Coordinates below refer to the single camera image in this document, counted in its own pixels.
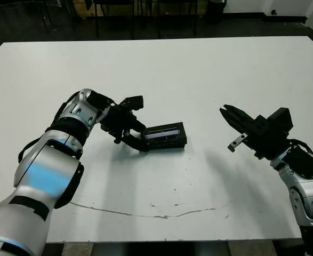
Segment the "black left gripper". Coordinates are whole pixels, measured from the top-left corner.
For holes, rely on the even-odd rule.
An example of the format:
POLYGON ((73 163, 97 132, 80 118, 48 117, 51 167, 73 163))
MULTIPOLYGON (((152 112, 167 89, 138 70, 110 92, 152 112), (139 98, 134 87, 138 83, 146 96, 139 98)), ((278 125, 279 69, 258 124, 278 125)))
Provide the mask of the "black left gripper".
POLYGON ((114 137, 115 144, 123 141, 135 150, 149 151, 144 141, 130 134, 130 130, 141 133, 146 126, 133 115, 129 102, 112 105, 107 115, 101 120, 101 129, 114 137))

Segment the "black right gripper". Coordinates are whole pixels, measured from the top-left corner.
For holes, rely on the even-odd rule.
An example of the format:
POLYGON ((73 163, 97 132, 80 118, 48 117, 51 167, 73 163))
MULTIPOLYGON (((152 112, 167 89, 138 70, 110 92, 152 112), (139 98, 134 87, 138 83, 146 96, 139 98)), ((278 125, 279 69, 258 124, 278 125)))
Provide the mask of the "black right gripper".
POLYGON ((262 115, 255 119, 232 105, 223 105, 219 111, 227 123, 239 133, 247 134, 243 143, 255 151, 258 159, 274 159, 289 147, 288 134, 292 128, 289 114, 262 115))

